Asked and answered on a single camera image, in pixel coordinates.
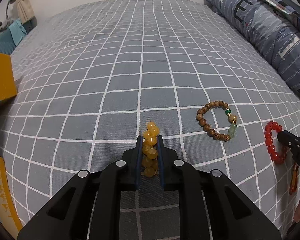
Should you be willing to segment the blue suitcase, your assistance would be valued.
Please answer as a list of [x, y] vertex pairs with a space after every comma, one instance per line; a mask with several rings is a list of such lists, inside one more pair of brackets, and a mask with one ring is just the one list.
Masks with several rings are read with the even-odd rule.
[[21, 20], [0, 22], [0, 53], [11, 55], [26, 35]]

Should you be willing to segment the grey checked bed sheet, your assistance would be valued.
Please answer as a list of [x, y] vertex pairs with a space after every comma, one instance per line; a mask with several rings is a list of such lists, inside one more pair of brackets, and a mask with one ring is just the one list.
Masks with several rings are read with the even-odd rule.
[[300, 98], [224, 18], [186, 0], [108, 0], [35, 27], [11, 55], [0, 156], [26, 224], [79, 170], [133, 148], [153, 121], [166, 147], [220, 169], [285, 234], [300, 198], [275, 165], [270, 120], [300, 137]]

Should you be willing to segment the yellow white cardboard box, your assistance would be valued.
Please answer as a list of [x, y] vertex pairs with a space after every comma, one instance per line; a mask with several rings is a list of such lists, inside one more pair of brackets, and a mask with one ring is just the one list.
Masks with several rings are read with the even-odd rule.
[[[0, 106], [16, 95], [11, 58], [0, 53]], [[17, 239], [21, 228], [8, 188], [4, 159], [0, 156], [0, 239]]]

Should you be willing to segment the beige curtain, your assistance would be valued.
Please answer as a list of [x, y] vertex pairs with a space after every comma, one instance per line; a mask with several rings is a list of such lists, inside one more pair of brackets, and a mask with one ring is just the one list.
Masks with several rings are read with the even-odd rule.
[[16, 0], [18, 16], [24, 24], [35, 17], [30, 0]]

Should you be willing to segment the blue grey rolled duvet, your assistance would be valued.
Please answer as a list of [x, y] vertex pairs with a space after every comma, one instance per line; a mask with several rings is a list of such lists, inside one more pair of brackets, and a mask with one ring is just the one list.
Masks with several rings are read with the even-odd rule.
[[261, 0], [204, 0], [225, 17], [300, 96], [300, 32]]

